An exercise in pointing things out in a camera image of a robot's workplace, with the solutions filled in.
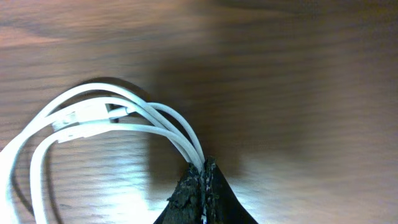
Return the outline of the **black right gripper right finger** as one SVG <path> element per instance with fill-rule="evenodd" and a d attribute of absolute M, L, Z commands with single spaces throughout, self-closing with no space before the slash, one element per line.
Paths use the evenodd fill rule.
<path fill-rule="evenodd" d="M 205 209 L 209 224 L 257 224 L 242 206 L 213 157 L 205 162 Z"/>

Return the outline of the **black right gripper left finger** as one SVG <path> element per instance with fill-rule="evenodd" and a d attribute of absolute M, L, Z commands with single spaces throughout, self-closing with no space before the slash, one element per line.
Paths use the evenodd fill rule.
<path fill-rule="evenodd" d="M 168 204 L 155 220 L 154 224 L 202 224 L 203 205 L 201 175 L 197 168 L 189 163 Z"/>

